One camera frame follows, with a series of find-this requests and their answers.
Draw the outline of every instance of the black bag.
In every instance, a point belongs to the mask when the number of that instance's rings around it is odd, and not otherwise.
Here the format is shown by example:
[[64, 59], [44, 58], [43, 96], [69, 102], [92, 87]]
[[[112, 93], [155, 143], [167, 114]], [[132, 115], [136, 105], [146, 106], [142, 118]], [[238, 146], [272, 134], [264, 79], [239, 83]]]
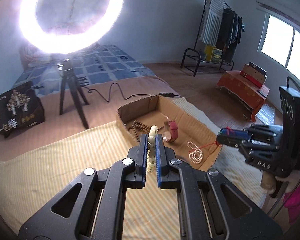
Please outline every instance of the black bag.
[[44, 109], [31, 87], [29, 81], [0, 95], [0, 134], [5, 138], [14, 129], [44, 122]]

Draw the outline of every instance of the window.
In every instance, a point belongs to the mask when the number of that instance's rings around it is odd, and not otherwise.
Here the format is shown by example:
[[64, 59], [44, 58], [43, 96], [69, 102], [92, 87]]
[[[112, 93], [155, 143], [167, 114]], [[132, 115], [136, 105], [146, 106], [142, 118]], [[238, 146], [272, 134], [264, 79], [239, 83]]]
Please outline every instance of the window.
[[258, 51], [300, 80], [300, 32], [296, 28], [267, 13]]

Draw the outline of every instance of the tripod leg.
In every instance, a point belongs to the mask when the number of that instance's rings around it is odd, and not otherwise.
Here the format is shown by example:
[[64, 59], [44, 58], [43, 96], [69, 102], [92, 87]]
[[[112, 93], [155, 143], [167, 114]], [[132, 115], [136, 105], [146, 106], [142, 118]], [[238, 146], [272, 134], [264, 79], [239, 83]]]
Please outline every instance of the tripod leg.
[[66, 77], [63, 76], [61, 80], [61, 90], [60, 90], [60, 112], [59, 115], [63, 114], [63, 99], [65, 98], [65, 88], [66, 88]]
[[80, 95], [81, 95], [81, 97], [82, 97], [84, 103], [85, 103], [86, 105], [88, 105], [89, 102], [88, 102], [86, 96], [84, 95], [84, 93], [83, 93], [83, 91], [82, 91], [82, 88], [80, 87], [79, 81], [78, 81], [78, 79], [77, 79], [76, 76], [75, 76], [74, 80], [75, 80], [75, 84], [76, 84], [76, 86], [77, 86], [77, 90], [79, 91], [79, 93], [80, 93]]
[[81, 103], [80, 103], [80, 99], [79, 99], [79, 96], [78, 96], [78, 93], [77, 93], [77, 86], [76, 86], [76, 83], [75, 83], [75, 79], [73, 77], [69, 78], [68, 79], [68, 84], [69, 84], [69, 87], [70, 87], [70, 91], [71, 91], [71, 95], [72, 95], [74, 105], [77, 108], [77, 111], [78, 111], [78, 114], [81, 118], [82, 124], [85, 127], [85, 129], [89, 129], [89, 125], [87, 123], [86, 117], [84, 116], [84, 112], [83, 112], [83, 109], [82, 109], [82, 106], [81, 106]]

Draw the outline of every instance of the orange tablecloth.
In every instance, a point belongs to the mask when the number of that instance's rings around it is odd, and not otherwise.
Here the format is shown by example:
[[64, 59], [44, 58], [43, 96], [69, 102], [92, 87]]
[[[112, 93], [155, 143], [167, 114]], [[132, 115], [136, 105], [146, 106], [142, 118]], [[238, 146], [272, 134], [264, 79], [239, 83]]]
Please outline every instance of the orange tablecloth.
[[[269, 88], [265, 85], [259, 89], [255, 84], [240, 75], [240, 71], [238, 70], [224, 73], [218, 81], [217, 87], [225, 87], [239, 97], [252, 111], [252, 122], [256, 121], [255, 116], [263, 106], [269, 93]], [[257, 92], [257, 90], [260, 90], [265, 97]]]

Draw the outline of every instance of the glowing ring light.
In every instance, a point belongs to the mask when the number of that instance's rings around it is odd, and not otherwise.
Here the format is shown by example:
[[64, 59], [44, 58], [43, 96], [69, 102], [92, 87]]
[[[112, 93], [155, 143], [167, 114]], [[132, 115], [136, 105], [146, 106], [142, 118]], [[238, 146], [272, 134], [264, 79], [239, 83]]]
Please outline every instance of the glowing ring light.
[[23, 0], [19, 25], [23, 35], [34, 46], [47, 53], [68, 54], [88, 47], [105, 35], [117, 20], [123, 0], [109, 0], [104, 16], [84, 33], [56, 35], [44, 32], [36, 18], [38, 0]]

